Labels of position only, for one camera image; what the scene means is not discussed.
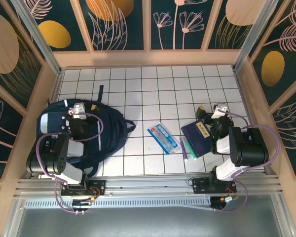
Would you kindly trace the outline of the navy blue backpack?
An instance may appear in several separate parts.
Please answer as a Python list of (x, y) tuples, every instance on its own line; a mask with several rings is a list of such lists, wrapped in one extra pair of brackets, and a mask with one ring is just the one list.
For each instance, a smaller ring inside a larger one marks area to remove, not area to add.
[(46, 133), (67, 133), (64, 130), (64, 115), (76, 103), (84, 103), (85, 115), (90, 114), (91, 105), (97, 105), (99, 115), (96, 117), (96, 135), (90, 139), (75, 140), (84, 145), (81, 155), (70, 155), (68, 163), (76, 168), (85, 170), (91, 168), (89, 177), (95, 175), (99, 164), (121, 150), (127, 136), (136, 125), (133, 121), (125, 119), (123, 114), (102, 103), (103, 85), (99, 87), (99, 95), (96, 101), (85, 99), (64, 99), (51, 103), (44, 109), (37, 119), (37, 133), (42, 136)]

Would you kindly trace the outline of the navy blue notebook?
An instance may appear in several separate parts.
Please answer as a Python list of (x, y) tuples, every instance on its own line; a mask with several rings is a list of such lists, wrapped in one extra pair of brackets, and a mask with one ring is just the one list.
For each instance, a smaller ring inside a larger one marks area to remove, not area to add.
[(198, 158), (211, 151), (210, 131), (201, 120), (189, 123), (181, 130)]

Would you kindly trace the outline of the green marker pen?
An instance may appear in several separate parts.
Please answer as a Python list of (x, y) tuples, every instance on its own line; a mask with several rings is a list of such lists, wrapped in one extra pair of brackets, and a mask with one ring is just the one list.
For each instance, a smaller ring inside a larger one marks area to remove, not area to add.
[(193, 159), (196, 160), (198, 159), (196, 153), (194, 152), (192, 146), (189, 144), (188, 140), (186, 138), (183, 139), (185, 146), (187, 147), (189, 153), (192, 155)]

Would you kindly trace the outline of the purple marker pen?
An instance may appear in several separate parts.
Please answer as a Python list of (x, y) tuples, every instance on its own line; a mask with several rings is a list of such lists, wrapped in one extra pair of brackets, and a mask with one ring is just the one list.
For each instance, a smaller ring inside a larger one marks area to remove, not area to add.
[(184, 162), (186, 162), (188, 160), (188, 157), (187, 157), (187, 153), (186, 153), (186, 150), (185, 150), (185, 144), (184, 144), (184, 141), (183, 141), (182, 137), (179, 137), (179, 140), (180, 140), (180, 145), (181, 145), (181, 148), (182, 148)]

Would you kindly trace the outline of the blue white pencil case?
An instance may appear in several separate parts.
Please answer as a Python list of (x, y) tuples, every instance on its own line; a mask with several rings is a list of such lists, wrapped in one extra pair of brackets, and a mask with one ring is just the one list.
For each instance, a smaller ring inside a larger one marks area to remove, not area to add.
[(177, 140), (161, 122), (149, 127), (147, 131), (163, 149), (165, 154), (174, 154), (180, 150), (181, 147), (179, 142), (177, 142)]

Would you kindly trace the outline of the grey metal sheet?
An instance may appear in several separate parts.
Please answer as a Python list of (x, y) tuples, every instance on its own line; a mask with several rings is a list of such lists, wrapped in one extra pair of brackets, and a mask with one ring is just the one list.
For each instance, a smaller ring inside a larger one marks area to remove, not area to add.
[(2, 237), (296, 237), (279, 196), (249, 197), (236, 213), (189, 207), (96, 208), (84, 215), (21, 199)]

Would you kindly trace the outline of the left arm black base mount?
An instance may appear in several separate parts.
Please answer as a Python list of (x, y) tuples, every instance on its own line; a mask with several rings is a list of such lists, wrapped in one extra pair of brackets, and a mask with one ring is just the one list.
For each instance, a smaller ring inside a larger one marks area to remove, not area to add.
[(80, 184), (66, 185), (61, 190), (62, 196), (103, 196), (105, 180), (84, 180)]

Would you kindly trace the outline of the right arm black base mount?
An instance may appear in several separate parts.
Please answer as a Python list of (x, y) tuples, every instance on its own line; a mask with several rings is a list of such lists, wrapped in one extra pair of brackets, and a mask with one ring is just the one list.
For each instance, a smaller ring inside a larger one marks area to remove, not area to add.
[(237, 193), (236, 184), (233, 181), (221, 181), (214, 178), (193, 177), (188, 180), (194, 194), (230, 194)]

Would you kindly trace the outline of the aluminium frame post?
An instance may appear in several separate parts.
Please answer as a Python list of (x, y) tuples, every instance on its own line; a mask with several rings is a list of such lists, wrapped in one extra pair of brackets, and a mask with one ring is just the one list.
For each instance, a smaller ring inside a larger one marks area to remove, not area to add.
[(24, 22), (25, 26), (33, 36), (34, 41), (37, 43), (39, 49), (43, 53), (45, 59), (51, 66), (52, 70), (56, 75), (61, 72), (61, 67), (59, 66), (54, 54), (44, 39), (35, 19), (31, 16), (29, 9), (27, 8), (23, 0), (10, 0), (16, 11), (19, 13), (20, 18)]
[(258, 38), (260, 37), (277, 4), (278, 0), (265, 0), (255, 23), (253, 24), (247, 37), (245, 38), (245, 41), (240, 49), (240, 53), (235, 61), (235, 64), (233, 65), (233, 71), (235, 74), (239, 72), (239, 70), (245, 63), (250, 51), (252, 50), (254, 44), (257, 42)]

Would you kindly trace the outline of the aluminium mounting rail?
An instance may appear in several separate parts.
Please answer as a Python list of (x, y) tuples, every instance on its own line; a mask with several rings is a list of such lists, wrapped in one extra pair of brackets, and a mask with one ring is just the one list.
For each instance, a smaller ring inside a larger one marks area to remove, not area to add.
[[(143, 197), (181, 197), (193, 195), (191, 177), (207, 177), (200, 174), (163, 174), (140, 176), (93, 177), (91, 180), (105, 180), (104, 197), (143, 198)], [(244, 184), (248, 195), (282, 194), (277, 175), (263, 172), (245, 172), (235, 178)], [(51, 179), (20, 179), (14, 197), (33, 195), (35, 197), (54, 197), (54, 181)]]

